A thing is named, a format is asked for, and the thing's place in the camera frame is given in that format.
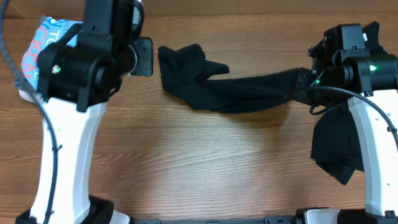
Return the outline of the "plain black t-shirt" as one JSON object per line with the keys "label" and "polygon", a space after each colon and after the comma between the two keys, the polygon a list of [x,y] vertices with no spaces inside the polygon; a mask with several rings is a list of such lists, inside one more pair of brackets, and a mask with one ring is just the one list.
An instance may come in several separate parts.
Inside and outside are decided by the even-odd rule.
{"label": "plain black t-shirt", "polygon": [[223,63],[206,59],[198,44],[179,50],[158,48],[162,87],[194,110],[247,113],[267,110],[294,98],[297,79],[309,69],[295,68],[256,77],[212,80],[229,73]]}

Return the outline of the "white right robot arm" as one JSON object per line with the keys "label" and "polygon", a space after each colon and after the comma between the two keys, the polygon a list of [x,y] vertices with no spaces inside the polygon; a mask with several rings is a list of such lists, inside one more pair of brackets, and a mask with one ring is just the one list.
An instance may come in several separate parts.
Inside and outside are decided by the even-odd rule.
{"label": "white right robot arm", "polygon": [[366,191],[363,209],[309,208],[301,223],[397,223],[397,57],[368,49],[312,47],[313,75],[297,99],[330,109],[347,102],[358,134]]}

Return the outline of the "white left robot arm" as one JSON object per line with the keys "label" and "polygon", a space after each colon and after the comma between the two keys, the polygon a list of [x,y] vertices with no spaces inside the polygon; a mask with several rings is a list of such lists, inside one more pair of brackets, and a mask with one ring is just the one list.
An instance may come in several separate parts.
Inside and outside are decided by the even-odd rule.
{"label": "white left robot arm", "polygon": [[44,112],[37,195],[17,223],[133,223],[89,194],[96,134],[123,78],[150,76],[152,41],[140,1],[87,1],[81,22],[45,17],[21,67]]}

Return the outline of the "black hydrogen logo shirt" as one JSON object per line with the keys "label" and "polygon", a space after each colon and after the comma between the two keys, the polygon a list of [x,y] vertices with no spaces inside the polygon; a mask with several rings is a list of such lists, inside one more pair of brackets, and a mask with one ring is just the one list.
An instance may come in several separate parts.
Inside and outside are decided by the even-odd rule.
{"label": "black hydrogen logo shirt", "polygon": [[[379,44],[379,23],[374,21],[362,29],[369,55],[387,54]],[[358,88],[352,86],[358,82],[354,79],[343,80],[344,77],[343,75],[338,79],[338,81],[343,81],[339,88],[347,87],[349,91],[357,92]],[[345,94],[344,96],[344,102],[335,106],[326,106],[323,116],[316,124],[311,158],[337,181],[346,185],[354,171],[363,171],[364,167],[358,132],[348,107],[350,96]]]}

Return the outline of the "light blue printed t-shirt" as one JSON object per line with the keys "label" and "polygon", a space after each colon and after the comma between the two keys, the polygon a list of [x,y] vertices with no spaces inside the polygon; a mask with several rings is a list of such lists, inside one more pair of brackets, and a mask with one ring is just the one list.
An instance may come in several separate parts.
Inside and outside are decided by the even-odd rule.
{"label": "light blue printed t-shirt", "polygon": [[33,89],[37,89],[39,80],[39,69],[37,67],[37,57],[39,53],[49,44],[58,42],[69,28],[77,23],[80,23],[80,21],[54,19],[47,16],[42,16],[40,18],[35,35],[21,62],[23,75]]}

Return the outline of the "white folded garment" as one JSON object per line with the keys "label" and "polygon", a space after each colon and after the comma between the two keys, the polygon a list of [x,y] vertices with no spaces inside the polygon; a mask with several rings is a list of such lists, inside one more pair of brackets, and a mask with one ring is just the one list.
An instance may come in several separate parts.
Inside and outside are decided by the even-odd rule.
{"label": "white folded garment", "polygon": [[26,101],[31,102],[31,103],[34,103],[34,98],[35,98],[38,102],[40,102],[41,99],[42,99],[40,93],[38,93],[35,89],[32,90],[32,95],[33,95],[33,97],[31,97],[31,96],[29,95],[29,93],[28,93],[27,91],[25,91],[25,90],[19,90],[19,95],[20,95],[20,97],[21,97],[23,100],[26,100]]}

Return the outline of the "grey folded garment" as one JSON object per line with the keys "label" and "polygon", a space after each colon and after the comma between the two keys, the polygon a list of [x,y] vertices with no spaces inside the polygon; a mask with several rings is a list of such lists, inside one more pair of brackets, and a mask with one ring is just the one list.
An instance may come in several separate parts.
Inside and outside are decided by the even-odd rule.
{"label": "grey folded garment", "polygon": [[[35,27],[36,30],[43,24],[43,22],[45,21],[46,18],[47,18],[47,16],[45,16],[45,15],[40,16],[40,19],[38,20],[38,23]],[[21,83],[17,78],[14,80],[14,87],[17,89],[22,89]]]}

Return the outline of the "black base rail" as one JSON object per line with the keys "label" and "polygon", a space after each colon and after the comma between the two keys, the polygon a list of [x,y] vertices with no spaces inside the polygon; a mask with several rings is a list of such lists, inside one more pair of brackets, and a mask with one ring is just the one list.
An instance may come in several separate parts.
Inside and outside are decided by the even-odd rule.
{"label": "black base rail", "polygon": [[199,220],[160,220],[158,218],[136,219],[132,224],[303,224],[297,216],[279,215],[264,218],[199,219]]}

